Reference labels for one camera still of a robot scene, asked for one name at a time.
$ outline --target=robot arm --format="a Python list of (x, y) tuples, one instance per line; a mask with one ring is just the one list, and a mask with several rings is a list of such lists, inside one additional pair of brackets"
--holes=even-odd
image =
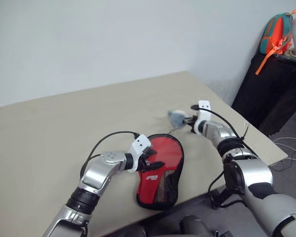
[(113, 175), (128, 170), (135, 172), (142, 168), (143, 155), (151, 151), (150, 140), (140, 135), (131, 144), (128, 153), (104, 152), (93, 158), (67, 203), (44, 233), (43, 237), (86, 236), (87, 225)]
[[(191, 108), (210, 109), (206, 104), (209, 102), (200, 101)], [(218, 207), (232, 194), (238, 194), (267, 235), (296, 237), (296, 200), (275, 192), (269, 167), (245, 148), (230, 128), (210, 117), (209, 112), (199, 110), (198, 117), (185, 118), (183, 123), (209, 139), (222, 157), (226, 189), (213, 197), (214, 205)]]

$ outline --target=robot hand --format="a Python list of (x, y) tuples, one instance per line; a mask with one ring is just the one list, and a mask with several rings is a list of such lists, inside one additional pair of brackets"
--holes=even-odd
[(104, 152), (90, 160), (78, 187), (61, 207), (43, 237), (86, 236), (92, 212), (112, 176), (123, 170), (135, 172), (149, 169), (145, 158), (154, 153), (150, 140), (140, 135), (131, 144), (128, 153)]
[[(296, 200), (274, 191), (268, 166), (240, 139), (228, 121), (210, 110), (208, 101), (199, 101), (191, 109), (198, 110), (198, 115), (187, 117), (176, 111), (169, 113), (170, 120), (174, 127), (190, 125), (192, 132), (209, 139), (222, 157), (226, 189), (213, 197), (213, 205), (219, 207), (232, 194), (238, 194), (267, 235), (296, 237)], [(230, 128), (211, 121), (211, 113)]]

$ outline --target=black wire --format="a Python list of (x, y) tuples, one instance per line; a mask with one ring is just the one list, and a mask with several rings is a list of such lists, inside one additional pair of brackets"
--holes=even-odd
[(209, 196), (211, 197), (211, 200), (212, 200), (212, 196), (211, 196), (211, 194), (210, 194), (210, 192), (211, 192), (211, 188), (212, 188), (213, 184), (216, 183), (217, 180), (220, 179), (220, 177), (222, 177), (222, 175), (223, 175), (223, 172), (222, 172), (219, 176), (217, 176), (216, 179), (214, 179), (213, 182), (212, 182), (212, 183), (209, 185), (209, 187), (208, 187), (207, 195), (209, 195)]
[(289, 166), (287, 166), (286, 168), (283, 168), (283, 169), (275, 169), (275, 168), (273, 168), (273, 167), (271, 167), (271, 169), (274, 170), (274, 171), (276, 171), (276, 172), (282, 172), (282, 171), (284, 171), (284, 170), (287, 170), (287, 169), (291, 168), (292, 165), (293, 165), (293, 156), (294, 156), (295, 153), (296, 153), (296, 151), (294, 151), (294, 152), (292, 153), (292, 155), (291, 155), (291, 162), (290, 162)]
[(103, 137), (103, 138), (102, 138), (100, 141), (98, 141), (98, 143), (93, 147), (93, 149), (92, 149), (91, 152), (90, 152), (90, 155), (88, 156), (87, 160), (85, 161), (85, 163), (84, 163), (83, 166), (81, 167), (81, 170), (80, 170), (80, 178), (83, 176), (83, 174), (84, 174), (84, 172), (85, 172), (85, 168), (86, 168), (88, 162), (89, 162), (92, 158), (94, 158), (95, 156), (97, 156), (97, 155), (92, 156), (92, 154), (94, 153), (95, 149), (99, 146), (99, 144), (100, 144), (101, 142), (103, 142), (105, 139), (107, 139), (108, 137), (111, 137), (111, 136), (113, 136), (113, 135), (120, 134), (120, 133), (131, 133), (131, 134), (133, 134), (133, 135), (135, 136), (135, 138), (137, 138), (137, 137), (139, 136), (139, 133), (137, 133), (137, 132), (132, 132), (132, 131), (118, 131), (118, 132), (112, 132), (112, 133), (106, 135), (105, 137)]
[(88, 226), (84, 227), (84, 237), (88, 237)]
[(219, 207), (220, 207), (220, 208), (226, 208), (226, 207), (232, 206), (232, 205), (234, 205), (234, 204), (236, 204), (236, 203), (242, 203), (242, 204), (245, 205), (245, 207), (248, 207), (247, 204), (246, 204), (243, 200), (235, 200), (235, 201), (231, 201), (230, 203), (227, 203), (227, 204), (225, 204), (225, 205), (220, 205)]
[(247, 126), (245, 133), (244, 133), (243, 136), (241, 137), (241, 140), (245, 140), (245, 136), (247, 135), (248, 128), (249, 128), (249, 127)]
[[(214, 180), (212, 181), (212, 183), (209, 185), (208, 190), (207, 190), (207, 195), (208, 195), (209, 198), (210, 198), (210, 201), (211, 201), (211, 205), (212, 205), (212, 206), (213, 206), (214, 202), (213, 202), (213, 199), (212, 199), (213, 195), (211, 194), (211, 188), (212, 188), (213, 184), (216, 183), (216, 182), (222, 177), (222, 175), (223, 175), (223, 172), (220, 173), (220, 175), (217, 176), (216, 179), (214, 179)], [(242, 203), (242, 204), (244, 204), (246, 207), (248, 207), (247, 204), (246, 204), (243, 200), (235, 200), (235, 201), (231, 201), (231, 202), (229, 202), (229, 203), (227, 203), (227, 204), (225, 204), (225, 205), (219, 205), (218, 207), (220, 207), (220, 208), (226, 208), (226, 207), (229, 207), (229, 206), (234, 205), (234, 204), (236, 204), (236, 203)]]
[(221, 115), (217, 114), (216, 112), (214, 111), (211, 111), (211, 110), (207, 110), (207, 109), (204, 109), (204, 108), (199, 108), (200, 110), (204, 110), (204, 111), (207, 111), (207, 112), (210, 112), (214, 115), (216, 115), (217, 117), (219, 117), (221, 120), (223, 120), (225, 123), (228, 124), (228, 126), (230, 127), (230, 129), (233, 131), (233, 133), (236, 135), (236, 137), (241, 141), (242, 145), (244, 147), (246, 147), (250, 152), (252, 152), (254, 155), (258, 156), (245, 142), (244, 142), (244, 136), (246, 135), (246, 133), (244, 134), (243, 136), (243, 139), (238, 135), (238, 133), (236, 132), (236, 130), (234, 129), (234, 127)]
[[(96, 154), (94, 156), (91, 156), (91, 158), (89, 159), (92, 160), (94, 157), (98, 157), (100, 154)], [(89, 163), (89, 161), (86, 161), (85, 163), (83, 163), (83, 166), (81, 167), (81, 170), (80, 170), (80, 178), (82, 177), (81, 174), (83, 175), (84, 172), (85, 172), (85, 168), (87, 167), (87, 164)]]

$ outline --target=backpack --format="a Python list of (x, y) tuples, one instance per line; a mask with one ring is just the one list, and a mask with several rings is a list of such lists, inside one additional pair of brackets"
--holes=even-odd
[(256, 71), (256, 75), (260, 73), (267, 59), (272, 54), (283, 54), (292, 45), (292, 13), (277, 14), (267, 23), (260, 43), (260, 53), (266, 54), (261, 65)]

